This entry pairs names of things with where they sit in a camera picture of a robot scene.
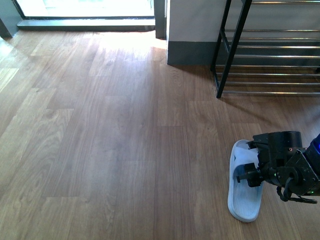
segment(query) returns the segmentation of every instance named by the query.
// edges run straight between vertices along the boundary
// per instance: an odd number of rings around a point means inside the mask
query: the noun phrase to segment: gray baseboard
[[[320,42],[250,42],[242,45],[258,46],[317,46]],[[168,41],[167,63],[169,65],[210,65],[214,54],[216,42],[190,42],[190,41]],[[238,48],[236,54],[239,55],[299,55],[299,56],[320,56],[318,49],[288,49],[288,48]],[[217,64],[224,65],[227,54],[223,44]],[[233,60],[234,65],[289,65],[289,66],[320,66],[320,59],[307,58],[237,58]]]

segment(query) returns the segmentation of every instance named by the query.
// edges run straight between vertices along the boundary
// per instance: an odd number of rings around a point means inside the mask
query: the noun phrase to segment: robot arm
[[[320,134],[308,148],[302,147],[297,131],[254,135],[248,146],[258,150],[258,168],[254,163],[244,165],[245,175],[238,176],[238,182],[247,179],[250,187],[257,187],[266,181],[277,186],[285,202],[317,203],[301,196],[320,196]]]

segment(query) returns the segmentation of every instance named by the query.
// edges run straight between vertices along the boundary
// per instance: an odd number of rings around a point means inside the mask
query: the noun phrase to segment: metal shoe rack
[[[242,8],[241,12],[237,21],[237,26],[235,30],[226,30],[226,22],[228,19],[228,14],[231,6],[232,0],[227,0],[224,13],[223,13],[223,18],[221,22],[221,27],[219,30],[219,35],[217,39],[217,43],[215,46],[213,58],[212,58],[212,63],[210,70],[213,74],[216,90],[217,90],[217,98],[220,98],[222,96],[222,93],[224,91],[224,87],[227,82],[228,76],[238,76],[238,77],[256,77],[256,78],[267,78],[267,77],[272,77],[274,80],[275,78],[281,77],[281,78],[298,78],[298,79],[303,79],[303,81],[300,82],[287,82],[287,81],[275,81],[275,82],[270,82],[270,81],[228,81],[228,84],[235,84],[235,85],[242,85],[242,86],[274,86],[274,87],[285,87],[285,89],[290,90],[293,87],[309,87],[311,88],[312,91],[308,92],[299,92],[299,91],[238,91],[238,90],[233,90],[233,91],[227,91],[225,90],[225,93],[252,93],[252,94],[304,94],[304,95],[314,95],[314,94],[320,94],[320,82],[317,81],[317,78],[320,77],[320,38],[319,37],[307,37],[308,34],[310,33],[320,33],[320,29],[314,29],[314,30],[279,30],[279,29],[244,29],[246,19],[250,10],[251,5],[315,5],[315,8],[319,8],[319,13],[320,13],[320,0],[300,0],[300,1],[252,1],[252,0],[241,0],[242,1]],[[313,19],[313,21],[317,21],[320,24],[320,17],[319,19]],[[228,37],[226,36],[226,32],[234,32],[232,42],[229,44]],[[300,33],[303,34],[306,37],[241,37],[243,32],[247,33]],[[259,45],[259,41],[264,41],[263,45]],[[274,44],[265,44],[267,42],[272,42],[276,41],[276,45]],[[219,65],[217,64],[217,59],[218,59],[218,54],[220,50],[221,43],[223,43],[223,46],[227,52],[227,58],[226,62],[224,65]],[[264,51],[270,51],[271,55],[265,55],[265,54],[238,54],[239,50],[250,50],[250,51],[259,51],[264,50]],[[309,54],[298,54],[296,53],[301,51],[306,51]],[[283,51],[289,51],[289,54],[281,54],[279,55],[280,52],[283,53]],[[233,64],[234,58],[237,58],[237,62],[240,62],[242,60],[243,63],[245,64]],[[256,65],[256,64],[247,64],[248,61],[245,61],[247,59],[265,59],[265,63],[270,63],[275,61],[277,62],[279,59],[288,61],[291,64],[263,64],[263,65]],[[302,63],[307,63],[305,64],[295,64],[297,60],[302,60]],[[223,71],[219,72],[218,68],[223,67]],[[238,67],[238,68],[243,68],[243,69],[254,69],[256,67],[263,67],[263,68],[269,68],[274,71],[274,69],[307,69],[307,70],[313,70],[312,73],[243,73],[243,72],[230,72],[231,67]]]

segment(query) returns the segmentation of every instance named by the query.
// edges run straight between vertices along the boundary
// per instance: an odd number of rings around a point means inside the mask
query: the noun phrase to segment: metal bar
[[[241,40],[300,40],[300,41],[320,41],[319,37],[242,37]]]
[[[255,55],[255,54],[235,54],[235,58],[244,59],[320,59],[320,56],[300,56],[300,55]]]
[[[222,21],[221,21],[220,30],[224,30],[225,29],[227,18],[228,18],[228,14],[229,14],[230,5],[231,5],[231,0],[226,0],[225,7],[224,7],[224,12],[223,12],[223,17],[222,17]],[[221,45],[221,40],[222,40],[222,37],[219,34],[218,35],[218,39],[216,41],[215,49],[214,49],[214,52],[213,52],[213,57],[212,57],[212,62],[211,62],[211,67],[210,67],[211,71],[213,71],[213,69],[216,67],[216,62],[217,62],[217,57],[218,57],[218,53],[219,53],[219,49],[220,49],[220,45]]]
[[[240,13],[240,16],[239,16],[239,19],[237,22],[237,26],[236,26],[236,31],[234,32],[234,36],[232,39],[232,44],[231,44],[230,52],[228,55],[228,59],[225,63],[224,71],[223,71],[221,81],[220,81],[220,86],[217,90],[216,97],[218,99],[221,98],[222,92],[224,90],[226,80],[227,80],[227,77],[228,77],[228,74],[230,71],[230,67],[231,67],[232,61],[234,60],[237,46],[238,46],[238,43],[239,43],[239,40],[241,37],[241,33],[242,33],[242,30],[244,29],[244,26],[246,23],[246,19],[247,19],[248,13],[249,13],[251,2],[252,2],[252,0],[245,0],[245,2],[242,5],[241,13]]]
[[[320,4],[320,1],[253,1],[253,5],[300,5],[300,4]]]
[[[221,38],[222,38],[222,41],[224,44],[224,48],[227,51],[227,53],[229,53],[230,52],[230,45],[229,45],[228,39],[226,37],[225,31],[220,29],[220,35],[221,35]]]
[[[253,45],[238,45],[238,49],[320,49],[320,46],[253,46]]]
[[[219,79],[218,79],[217,73],[214,72],[213,76],[214,76],[215,87],[216,87],[216,89],[219,89],[220,83],[219,83]]]
[[[320,95],[320,92],[276,92],[276,91],[224,91],[226,94],[265,94],[265,95]]]
[[[228,81],[228,85],[295,85],[303,86],[320,86],[320,82],[250,82],[250,81]]]
[[[234,32],[235,30],[234,29],[225,29],[224,30],[225,32]],[[242,30],[242,32],[245,32],[245,33],[265,33],[265,32],[268,32],[268,33],[320,33],[320,30],[308,30],[308,29],[305,29],[305,30],[288,30],[288,29],[244,29]]]
[[[266,77],[320,77],[320,74],[313,73],[242,73],[242,72],[229,72],[231,76],[266,76]]]
[[[217,67],[224,67],[225,65],[217,64]],[[319,66],[293,66],[293,65],[232,65],[235,68],[313,68],[316,69]]]

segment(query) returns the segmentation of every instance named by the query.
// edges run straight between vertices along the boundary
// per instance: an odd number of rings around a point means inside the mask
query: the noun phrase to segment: shoe rack shelf bar
[[[307,5],[307,4],[313,4],[313,5],[319,5],[320,6],[320,0],[301,0],[301,1],[252,1],[252,0],[241,0],[242,1],[242,8],[241,12],[238,18],[237,26],[235,30],[225,29],[228,14],[231,6],[232,0],[226,0],[224,13],[222,17],[222,22],[219,30],[219,35],[217,39],[217,43],[214,49],[212,63],[210,66],[210,70],[213,74],[215,86],[217,89],[217,98],[221,98],[224,87],[226,85],[226,81],[228,76],[273,76],[273,77],[283,77],[283,76],[291,76],[291,77],[317,77],[319,76],[320,67],[319,66],[313,66],[313,65],[302,65],[302,66],[295,66],[295,65],[233,65],[234,67],[244,67],[244,68],[250,68],[250,67],[264,67],[264,68],[271,68],[271,67],[277,67],[277,68],[314,68],[316,69],[315,74],[286,74],[286,73],[229,73],[230,68],[232,66],[232,62],[234,58],[241,58],[241,59],[319,59],[320,56],[318,55],[261,55],[261,54],[236,54],[237,49],[276,49],[276,50],[320,50],[320,46],[318,45],[239,45],[239,41],[241,40],[255,40],[255,41],[299,41],[301,42],[320,42],[320,38],[318,37],[241,37],[242,32],[246,33],[320,33],[320,29],[316,30],[280,30],[280,29],[244,29],[246,19],[250,10],[251,5]],[[233,38],[228,39],[226,36],[226,32],[234,32]],[[217,64],[217,58],[218,53],[221,47],[221,43],[223,44],[226,52],[227,52],[227,60],[225,65],[219,65]],[[222,73],[217,73],[216,67],[224,67]],[[320,87],[320,82],[310,82],[310,83],[286,83],[286,82],[234,82],[230,81],[228,83],[232,84],[239,84],[239,85],[279,85],[279,86],[285,86],[285,85],[292,85],[292,86],[318,86]],[[225,91],[226,93],[255,93],[255,94],[320,94],[320,92],[244,92],[244,91]]]

